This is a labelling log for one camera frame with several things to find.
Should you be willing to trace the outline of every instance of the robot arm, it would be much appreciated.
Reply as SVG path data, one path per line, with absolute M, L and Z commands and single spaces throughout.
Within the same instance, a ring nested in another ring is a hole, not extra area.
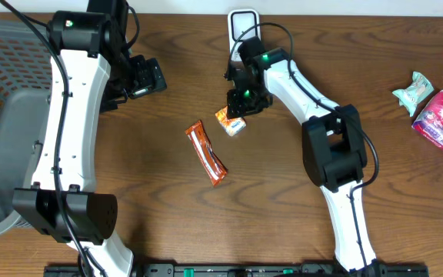
M 245 70 L 232 68 L 231 75 L 228 76 L 235 83 L 235 89 L 228 93 L 228 117 L 235 118 L 260 112 L 271 104 L 272 95 L 281 99 L 302 125 L 305 169 L 309 178 L 320 187 L 328 203 L 335 232 L 336 259 L 348 272 L 370 265 L 376 257 L 368 240 L 361 189 L 354 193 L 355 214 L 366 265 L 358 244 L 358 233 L 349 198 L 351 188 L 360 185 L 363 178 L 361 169 L 366 165 L 363 139 L 354 128 L 349 128 L 346 122 L 316 105 L 294 80 L 289 78 L 288 55 L 283 50 L 267 52 L 259 38 L 254 37 L 245 40 L 239 52 Z M 341 108 L 324 97 L 300 73 L 295 62 L 290 63 L 298 82 L 316 99 L 359 122 L 358 113 L 352 106 Z M 329 145 L 327 136 L 333 134 L 343 134 L 343 139 L 336 145 Z
M 128 98 L 166 88 L 154 58 L 129 57 L 124 47 L 127 14 L 125 0 L 91 0 L 87 12 L 56 12 L 48 30 L 69 85 L 58 153 L 63 202 L 97 277 L 129 277 L 133 263 L 132 251 L 115 231 L 117 199 L 94 193 L 98 115 Z M 32 188 L 16 189 L 13 206 L 41 234 L 76 249 L 56 200 L 52 169 L 64 86 L 56 62 L 52 59 L 51 63 L 52 95 L 42 154 L 32 176 Z

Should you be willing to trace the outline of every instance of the wooden table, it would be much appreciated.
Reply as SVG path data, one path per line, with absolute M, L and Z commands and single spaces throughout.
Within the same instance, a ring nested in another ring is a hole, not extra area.
M 231 88 L 222 77 L 226 16 L 139 19 L 142 30 L 133 50 L 158 59 L 168 90 L 101 115 L 95 150 L 97 192 L 117 196 L 116 229 L 125 244 L 138 255 L 179 263 L 332 259 L 328 208 L 302 165 L 296 119 L 276 99 L 263 113 L 247 117 L 248 126 L 230 138 L 214 116 Z M 261 21 L 288 27 L 304 76 L 330 99 L 352 103 L 360 112 L 381 160 L 379 179 L 364 197 L 377 256 L 424 262 L 432 277 L 443 276 L 443 152 L 411 129 L 413 118 L 391 94 L 411 83 L 414 70 L 436 91 L 443 89 L 443 18 Z M 129 37 L 134 28 L 130 18 Z M 288 47 L 286 34 L 277 29 L 263 28 L 263 38 L 267 48 Z M 184 133 L 199 119 L 230 171 L 216 189 Z M 75 263 L 76 257 L 33 229 L 0 236 L 0 276 L 42 276 L 45 265 Z

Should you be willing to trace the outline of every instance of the orange snack wrapper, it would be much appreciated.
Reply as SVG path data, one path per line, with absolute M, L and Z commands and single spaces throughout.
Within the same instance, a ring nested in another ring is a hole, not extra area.
M 217 186 L 227 175 L 228 171 L 215 153 L 213 153 L 212 144 L 205 133 L 201 120 L 185 130 L 185 134 L 191 140 L 201 164 L 212 180 L 213 186 Z
M 218 122 L 220 122 L 221 126 L 223 126 L 227 134 L 230 136 L 234 136 L 245 127 L 245 120 L 243 118 L 228 119 L 227 109 L 228 107 L 222 108 L 215 113 L 215 116 Z

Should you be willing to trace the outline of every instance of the green led light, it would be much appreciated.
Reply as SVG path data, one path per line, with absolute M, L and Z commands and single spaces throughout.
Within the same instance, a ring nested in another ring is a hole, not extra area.
M 184 277 L 194 277 L 194 269 L 184 269 Z

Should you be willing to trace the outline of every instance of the white wall mount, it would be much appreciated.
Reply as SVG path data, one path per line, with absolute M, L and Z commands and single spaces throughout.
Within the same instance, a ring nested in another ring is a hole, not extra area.
M 234 47 L 237 38 L 247 29 L 256 24 L 259 24 L 259 14 L 252 8 L 236 9 L 228 13 L 228 41 L 230 46 L 228 53 L 230 53 L 231 49 Z M 242 41 L 243 39 L 251 38 L 253 36 L 258 36 L 259 39 L 261 39 L 261 27 L 253 28 L 250 32 L 244 35 Z M 241 62 L 237 49 L 242 44 L 242 41 L 235 46 L 234 54 L 231 57 L 233 62 Z

